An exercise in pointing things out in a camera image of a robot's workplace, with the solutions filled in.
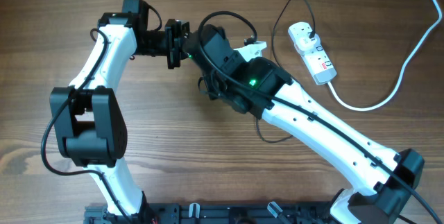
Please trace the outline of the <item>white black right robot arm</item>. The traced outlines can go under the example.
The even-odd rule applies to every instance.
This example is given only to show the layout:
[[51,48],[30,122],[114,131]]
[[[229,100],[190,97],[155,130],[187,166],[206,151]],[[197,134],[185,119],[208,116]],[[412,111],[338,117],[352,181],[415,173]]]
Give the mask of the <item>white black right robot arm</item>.
[[393,223],[418,186],[424,159],[367,138],[318,104],[289,73],[252,46],[233,49],[220,27],[185,35],[182,50],[201,69],[211,99],[299,139],[351,184],[332,201],[338,223]]

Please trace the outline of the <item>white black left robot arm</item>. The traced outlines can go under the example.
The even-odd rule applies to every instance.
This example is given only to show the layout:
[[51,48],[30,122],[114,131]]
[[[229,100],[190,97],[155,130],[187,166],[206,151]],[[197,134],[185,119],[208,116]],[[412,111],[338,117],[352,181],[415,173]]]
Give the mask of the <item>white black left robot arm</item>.
[[105,197],[101,211],[86,212],[86,223],[98,214],[103,223],[154,223],[155,212],[144,192],[135,184],[124,159],[127,127],[115,92],[127,62],[135,55],[165,56],[170,69],[179,67],[189,22],[169,19],[148,29],[148,14],[154,8],[144,0],[123,0],[121,12],[106,12],[90,31],[94,48],[81,72],[66,87],[50,95],[52,118],[44,131],[41,156],[45,167],[50,131],[55,131],[60,154],[89,174]]

